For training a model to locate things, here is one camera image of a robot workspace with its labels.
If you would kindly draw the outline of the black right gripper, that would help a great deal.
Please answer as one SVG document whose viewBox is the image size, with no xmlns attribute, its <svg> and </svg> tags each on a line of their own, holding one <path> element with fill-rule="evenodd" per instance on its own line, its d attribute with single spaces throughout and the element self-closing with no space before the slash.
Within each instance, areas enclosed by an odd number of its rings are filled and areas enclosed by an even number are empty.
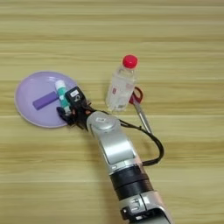
<svg viewBox="0 0 224 224">
<path fill-rule="evenodd" d="M 77 107 L 69 106 L 69 112 L 66 112 L 62 107 L 57 107 L 57 113 L 67 125 L 76 125 L 86 130 L 87 119 L 93 113 L 93 108 L 90 102 L 84 101 Z"/>
</svg>

